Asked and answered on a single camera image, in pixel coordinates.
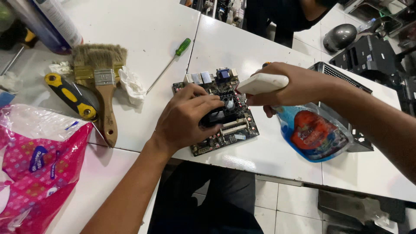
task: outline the circuit board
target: circuit board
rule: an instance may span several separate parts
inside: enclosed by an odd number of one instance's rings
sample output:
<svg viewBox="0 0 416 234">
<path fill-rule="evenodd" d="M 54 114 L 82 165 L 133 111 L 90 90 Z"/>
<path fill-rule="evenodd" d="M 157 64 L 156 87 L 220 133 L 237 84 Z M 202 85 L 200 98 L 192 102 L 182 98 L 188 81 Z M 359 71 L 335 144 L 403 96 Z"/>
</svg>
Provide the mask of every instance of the circuit board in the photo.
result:
<svg viewBox="0 0 416 234">
<path fill-rule="evenodd" d="M 191 146 L 195 157 L 259 135 L 245 95 L 235 92 L 240 83 L 235 69 L 217 69 L 216 76 L 209 72 L 186 74 L 183 82 L 173 84 L 173 91 L 178 92 L 188 83 L 202 86 L 209 95 L 218 95 L 225 103 L 224 107 L 210 111 L 199 122 L 201 127 L 216 124 L 224 127 L 216 135 Z"/>
</svg>

